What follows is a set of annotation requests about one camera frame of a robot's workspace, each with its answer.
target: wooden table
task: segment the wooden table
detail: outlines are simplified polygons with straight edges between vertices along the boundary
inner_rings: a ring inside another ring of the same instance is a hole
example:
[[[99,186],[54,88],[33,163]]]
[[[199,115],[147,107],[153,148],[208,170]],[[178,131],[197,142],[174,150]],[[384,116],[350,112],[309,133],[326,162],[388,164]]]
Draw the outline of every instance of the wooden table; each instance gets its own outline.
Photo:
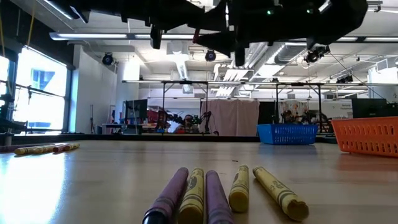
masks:
[[[141,223],[181,166],[216,170],[226,194],[240,164],[264,166],[305,199],[304,223],[396,223],[398,160],[342,154],[337,145],[80,141],[62,154],[0,154],[0,223]],[[290,221],[250,174],[236,224]]]

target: computer screen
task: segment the computer screen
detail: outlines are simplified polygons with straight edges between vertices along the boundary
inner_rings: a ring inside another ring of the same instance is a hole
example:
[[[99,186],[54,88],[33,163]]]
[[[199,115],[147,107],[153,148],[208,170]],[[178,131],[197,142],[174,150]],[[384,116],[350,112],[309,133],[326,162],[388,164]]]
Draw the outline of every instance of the computer screen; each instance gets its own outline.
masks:
[[[148,100],[126,101],[126,118],[147,118]]]
[[[375,118],[383,115],[386,99],[351,99],[353,118]]]

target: yellow crayon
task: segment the yellow crayon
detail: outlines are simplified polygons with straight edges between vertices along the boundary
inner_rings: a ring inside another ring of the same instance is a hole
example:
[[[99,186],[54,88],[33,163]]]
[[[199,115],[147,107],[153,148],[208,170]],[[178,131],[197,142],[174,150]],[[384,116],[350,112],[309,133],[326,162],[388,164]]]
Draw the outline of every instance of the yellow crayon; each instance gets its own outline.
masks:
[[[80,147],[79,143],[72,143],[72,144],[69,144],[69,145],[70,145],[70,148],[69,148],[69,150],[66,150],[66,151],[71,151],[71,150],[74,150],[74,149],[77,149],[77,148]]]
[[[204,171],[194,168],[187,191],[181,203],[178,215],[178,224],[202,224],[203,223],[203,191],[205,186]]]
[[[249,167],[239,166],[229,193],[229,206],[234,212],[246,212],[249,208]]]
[[[309,216],[307,204],[265,168],[256,167],[253,174],[289,218],[301,222]]]
[[[40,148],[40,147],[49,147],[49,146],[54,146],[54,144],[43,145],[43,146],[22,147],[22,148],[16,149],[14,151],[14,153],[17,155],[33,154],[35,149]]]
[[[52,152],[55,147],[62,146],[64,144],[56,144],[56,145],[51,145],[51,146],[40,146],[35,149],[33,149],[33,154],[41,154],[41,153],[47,153],[47,152]]]

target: security camera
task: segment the security camera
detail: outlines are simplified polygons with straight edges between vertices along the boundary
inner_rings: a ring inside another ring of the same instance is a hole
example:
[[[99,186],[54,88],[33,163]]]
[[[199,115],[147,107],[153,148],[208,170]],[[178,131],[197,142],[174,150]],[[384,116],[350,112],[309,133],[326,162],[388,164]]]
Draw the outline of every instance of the security camera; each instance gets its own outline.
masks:
[[[102,58],[102,63],[106,66],[112,65],[114,62],[112,53],[105,53],[105,56]]]
[[[207,50],[205,59],[207,62],[212,62],[214,60],[216,60],[216,52],[214,52],[214,50]]]

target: person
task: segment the person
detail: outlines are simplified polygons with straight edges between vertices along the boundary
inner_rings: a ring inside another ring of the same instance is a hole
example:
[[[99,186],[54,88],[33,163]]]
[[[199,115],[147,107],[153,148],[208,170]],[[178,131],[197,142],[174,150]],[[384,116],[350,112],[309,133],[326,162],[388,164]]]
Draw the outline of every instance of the person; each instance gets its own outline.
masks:
[[[199,133],[199,128],[197,125],[192,123],[193,116],[188,114],[184,118],[184,122],[180,124],[174,131],[174,133]]]

